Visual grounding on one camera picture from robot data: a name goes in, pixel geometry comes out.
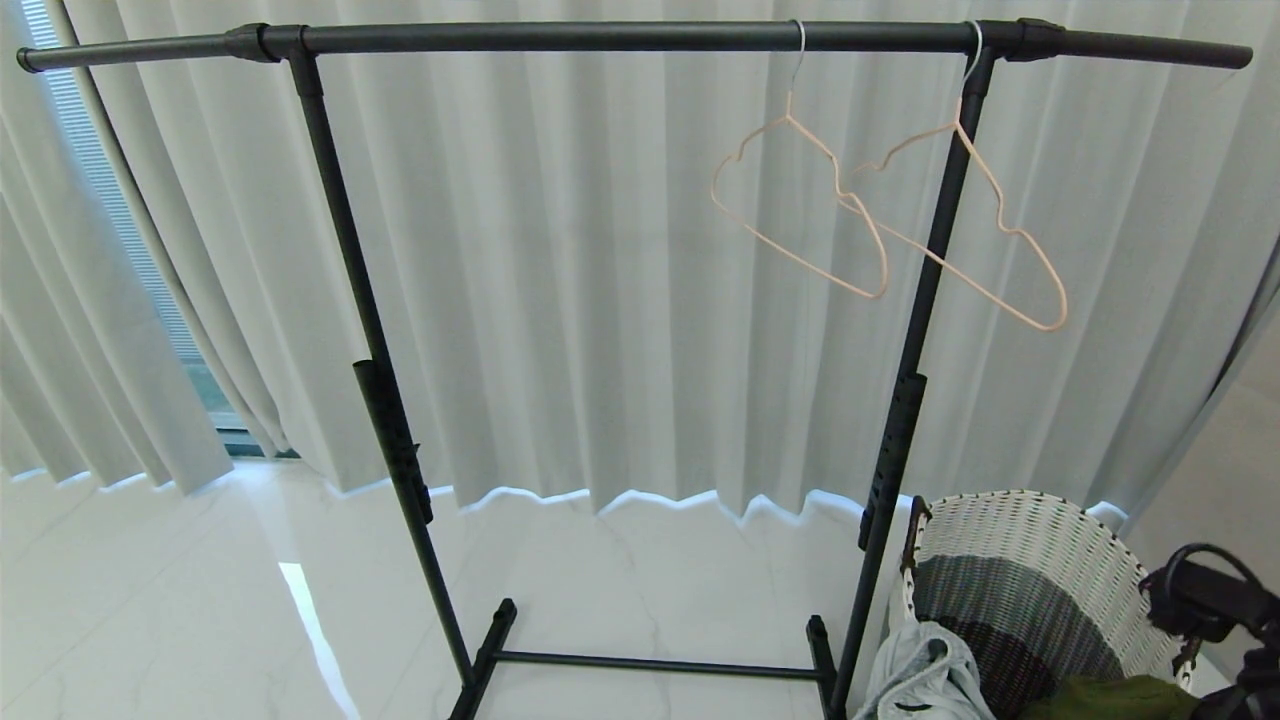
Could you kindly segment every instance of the white hanger hook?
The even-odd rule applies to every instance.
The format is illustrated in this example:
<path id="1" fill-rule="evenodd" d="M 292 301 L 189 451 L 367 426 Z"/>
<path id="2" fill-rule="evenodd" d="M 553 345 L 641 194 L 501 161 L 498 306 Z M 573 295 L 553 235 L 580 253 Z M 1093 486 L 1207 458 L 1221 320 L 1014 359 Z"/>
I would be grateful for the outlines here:
<path id="1" fill-rule="evenodd" d="M 964 83 L 969 82 L 969 76 L 972 76 L 973 69 L 978 67 L 978 55 L 982 55 L 982 26 L 978 24 L 978 20 L 965 20 L 965 22 L 972 24 L 974 32 L 978 33 L 978 49 L 974 50 L 973 60 L 969 61 L 969 67 L 965 68 L 964 77 L 960 78 L 960 92 L 964 92 Z"/>
<path id="2" fill-rule="evenodd" d="M 800 59 L 796 60 L 796 69 L 791 70 L 791 90 L 795 90 L 796 76 L 800 74 L 800 65 L 804 64 L 805 35 L 804 23 L 801 20 L 792 18 L 791 22 L 796 23 L 796 27 L 800 28 Z"/>

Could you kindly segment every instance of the wall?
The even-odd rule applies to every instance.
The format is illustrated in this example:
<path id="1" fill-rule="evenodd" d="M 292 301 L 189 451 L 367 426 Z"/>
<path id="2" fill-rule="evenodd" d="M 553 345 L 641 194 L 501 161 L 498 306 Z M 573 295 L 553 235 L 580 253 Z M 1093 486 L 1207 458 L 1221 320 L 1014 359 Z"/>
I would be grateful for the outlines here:
<path id="1" fill-rule="evenodd" d="M 1248 564 L 1280 592 L 1280 300 L 1271 302 L 1231 374 L 1198 420 L 1167 483 L 1132 523 L 1125 542 L 1148 566 L 1179 546 L 1207 541 Z M 1256 647 L 1244 630 L 1207 650 L 1234 676 Z"/>

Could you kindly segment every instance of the white curtain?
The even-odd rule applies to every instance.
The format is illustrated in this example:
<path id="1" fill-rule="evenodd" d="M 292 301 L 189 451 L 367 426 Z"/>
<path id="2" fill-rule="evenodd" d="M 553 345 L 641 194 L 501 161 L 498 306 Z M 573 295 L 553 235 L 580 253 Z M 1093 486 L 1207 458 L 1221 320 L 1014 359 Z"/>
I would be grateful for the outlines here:
<path id="1" fill-rule="evenodd" d="M 1190 3 L 68 1 L 81 42 L 247 22 L 960 20 L 1236 42 L 1240 72 L 1001 63 L 978 146 L 1043 241 L 1070 324 L 1030 331 L 945 279 L 904 489 L 1142 495 L 1203 404 L 1276 242 L 1280 10 Z M 891 245 L 870 302 L 763 247 L 708 197 L 782 111 L 795 54 L 325 56 L 347 187 L 431 484 L 797 509 L 865 495 L 919 273 Z M 963 60 L 810 54 L 796 114 L 845 164 L 950 119 Z M 93 72 L 105 114 L 241 414 L 355 488 L 385 475 L 351 363 L 367 355 L 285 68 L 232 59 Z M 946 138 L 854 187 L 927 233 Z M 876 255 L 823 160 L 778 133 L 723 193 L 867 284 Z M 972 182 L 951 258 L 1039 318 L 1052 291 Z"/>
<path id="2" fill-rule="evenodd" d="M 230 459 L 3 12 L 0 465 L 195 489 Z"/>

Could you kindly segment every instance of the horizontal black rod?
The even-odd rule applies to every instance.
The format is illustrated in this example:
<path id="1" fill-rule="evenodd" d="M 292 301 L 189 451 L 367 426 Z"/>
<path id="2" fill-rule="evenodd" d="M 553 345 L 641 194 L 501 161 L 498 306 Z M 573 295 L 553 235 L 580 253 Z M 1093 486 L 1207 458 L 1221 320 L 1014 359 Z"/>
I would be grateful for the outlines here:
<path id="1" fill-rule="evenodd" d="M 1164 37 L 1044 31 L 1023 20 L 979 20 L 984 45 L 1010 59 L 1053 55 L 1115 58 L 1219 68 L 1243 68 L 1253 51 L 1238 45 Z M 805 47 L 813 51 L 964 53 L 977 35 L 966 23 L 806 22 Z M 265 27 L 266 56 L 284 58 L 298 28 Z M 799 50 L 794 22 L 595 22 L 595 23 L 419 23 L 301 28 L 314 54 L 438 51 L 786 51 Z M 74 47 L 18 50 L 31 72 L 52 68 L 230 56 L 237 40 L 201 35 L 131 40 Z"/>
<path id="2" fill-rule="evenodd" d="M 739 675 L 745 678 L 777 678 L 781 680 L 818 680 L 809 667 L 764 667 L 759 665 L 723 665 L 719 662 L 685 662 L 681 660 L 640 660 L 635 657 L 600 657 L 595 655 L 559 655 L 554 652 L 521 652 L 499 650 L 499 661 L 532 662 L 536 665 L 575 665 L 579 667 L 613 667 L 618 670 L 655 670 L 663 673 L 696 673 L 703 675 Z"/>

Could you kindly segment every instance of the laundry basket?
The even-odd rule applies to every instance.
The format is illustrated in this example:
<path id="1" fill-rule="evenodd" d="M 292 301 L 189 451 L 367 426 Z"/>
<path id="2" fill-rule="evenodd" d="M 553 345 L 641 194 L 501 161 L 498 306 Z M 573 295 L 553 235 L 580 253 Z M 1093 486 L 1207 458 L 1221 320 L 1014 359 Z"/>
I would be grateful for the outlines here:
<path id="1" fill-rule="evenodd" d="M 1016 717 L 1068 676 L 1152 675 L 1190 685 L 1198 642 L 1147 620 L 1147 575 L 1102 523 L 1028 491 L 911 507 L 902 553 L 908 618 L 956 633 L 978 660 L 997 717 Z"/>

